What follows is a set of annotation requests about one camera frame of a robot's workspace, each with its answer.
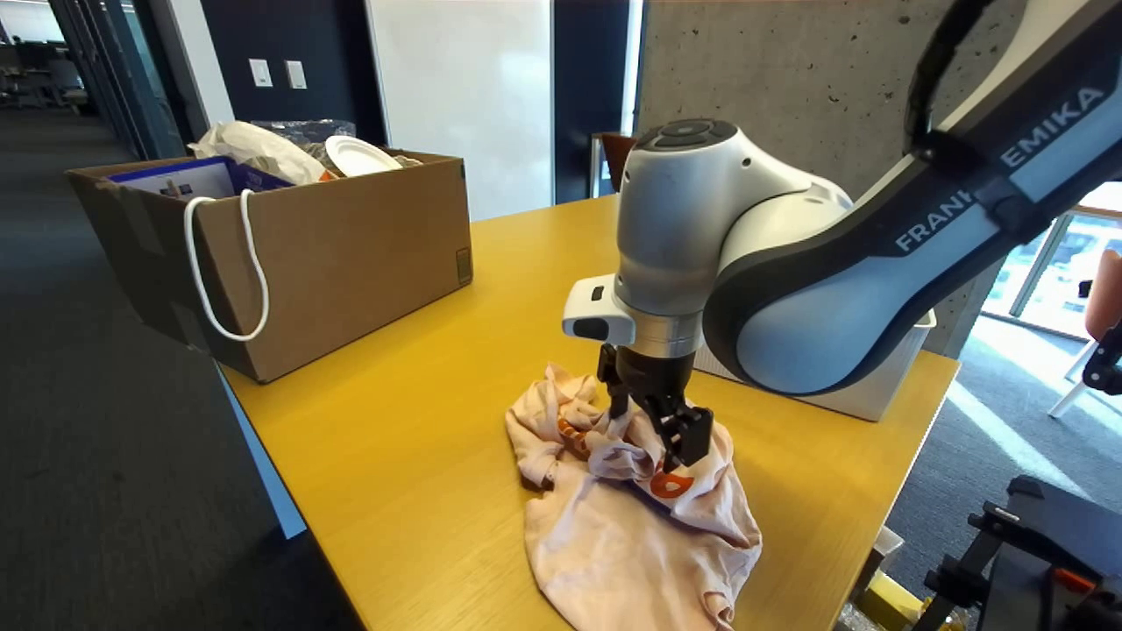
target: bag handle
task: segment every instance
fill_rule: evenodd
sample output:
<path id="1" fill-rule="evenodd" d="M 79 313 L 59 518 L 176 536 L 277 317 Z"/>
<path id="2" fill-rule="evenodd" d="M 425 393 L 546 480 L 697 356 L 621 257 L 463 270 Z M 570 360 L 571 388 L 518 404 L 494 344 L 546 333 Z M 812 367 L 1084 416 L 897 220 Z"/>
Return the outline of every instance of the bag handle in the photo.
<path id="1" fill-rule="evenodd" d="M 193 197 L 183 211 L 183 240 L 188 240 L 188 264 L 189 264 L 189 272 L 198 279 L 198 294 L 205 301 L 205 317 L 212 319 L 212 327 L 224 335 L 224 339 L 234 339 L 234 344 L 251 344 L 256 339 L 266 321 L 272 321 L 272 279 L 266 279 L 266 270 L 261 265 L 261 257 L 256 257 L 256 240 L 254 240 L 254 220 L 251 220 L 251 197 L 254 190 L 241 190 L 239 197 L 239 211 L 241 211 L 241 229 L 247 229 L 247 250 L 251 250 L 251 264 L 254 264 L 254 272 L 256 272 L 256 284 L 261 284 L 261 319 L 251 333 L 234 333 L 234 331 L 224 331 L 212 308 L 212 291 L 205 284 L 205 270 L 200 270 L 200 252 L 198 252 L 198 206 L 200 203 L 216 203 L 216 197 Z"/>

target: wooden table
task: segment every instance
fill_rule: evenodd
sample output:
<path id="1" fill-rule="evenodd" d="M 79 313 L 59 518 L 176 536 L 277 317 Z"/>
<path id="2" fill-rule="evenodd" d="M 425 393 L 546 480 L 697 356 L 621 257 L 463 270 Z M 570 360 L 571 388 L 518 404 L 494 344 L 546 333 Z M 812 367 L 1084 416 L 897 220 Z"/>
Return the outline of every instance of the wooden table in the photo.
<path id="1" fill-rule="evenodd" d="M 367 629 L 564 629 L 538 592 L 501 414 L 556 360 L 579 278 L 616 265 L 613 197 L 475 224 L 477 279 L 275 384 L 224 372 Z M 696 374 L 765 528 L 738 629 L 831 629 L 955 379 L 918 355 L 879 424 Z"/>

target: concrete pillar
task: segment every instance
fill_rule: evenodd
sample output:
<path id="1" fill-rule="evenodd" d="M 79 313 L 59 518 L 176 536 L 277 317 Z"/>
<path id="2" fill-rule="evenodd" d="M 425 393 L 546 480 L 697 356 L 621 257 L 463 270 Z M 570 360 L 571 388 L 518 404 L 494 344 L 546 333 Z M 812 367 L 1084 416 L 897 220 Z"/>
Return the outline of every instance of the concrete pillar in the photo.
<path id="1" fill-rule="evenodd" d="M 914 61 L 951 0 L 650 0 L 639 130 L 718 114 L 765 150 L 858 197 L 905 148 Z M 1024 0 L 1000 0 L 937 96 L 944 119 L 1004 57 Z M 979 272 L 937 313 L 928 352 L 960 355 L 985 291 Z"/>

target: cardboard box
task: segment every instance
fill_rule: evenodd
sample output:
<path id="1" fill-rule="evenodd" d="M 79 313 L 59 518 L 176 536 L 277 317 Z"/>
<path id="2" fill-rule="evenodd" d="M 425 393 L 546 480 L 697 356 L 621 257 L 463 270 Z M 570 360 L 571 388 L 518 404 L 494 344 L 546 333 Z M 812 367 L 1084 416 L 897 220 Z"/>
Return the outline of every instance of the cardboard box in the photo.
<path id="1" fill-rule="evenodd" d="M 842 410 L 848 416 L 879 419 L 934 331 L 937 331 L 937 313 L 926 313 L 870 374 L 863 374 L 846 388 L 799 396 L 799 398 L 813 408 Z M 710 374 L 738 379 L 718 366 L 718 356 L 710 347 L 697 352 L 696 367 Z"/>
<path id="2" fill-rule="evenodd" d="M 275 383 L 475 278 L 463 162 L 412 155 L 399 173 L 262 190 L 251 197 L 256 252 L 272 284 L 272 321 L 234 344 L 216 333 L 188 264 L 183 197 L 131 183 L 131 173 L 189 162 L 142 162 L 71 173 L 87 220 L 142 319 L 171 339 Z M 239 197 L 198 211 L 200 270 L 216 317 L 254 331 L 262 313 Z"/>

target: fabric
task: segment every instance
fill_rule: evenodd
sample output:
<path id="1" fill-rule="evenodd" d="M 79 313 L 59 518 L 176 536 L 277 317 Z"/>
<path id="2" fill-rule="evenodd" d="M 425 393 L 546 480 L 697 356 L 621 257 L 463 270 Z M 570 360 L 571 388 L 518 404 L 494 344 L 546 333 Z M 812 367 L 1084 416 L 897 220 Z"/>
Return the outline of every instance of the fabric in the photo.
<path id="1" fill-rule="evenodd" d="M 723 424 L 676 498 L 651 492 L 664 440 L 633 408 L 609 419 L 600 383 L 546 367 L 505 414 L 526 502 L 526 553 L 571 629 L 732 629 L 738 596 L 760 556 L 732 440 Z"/>

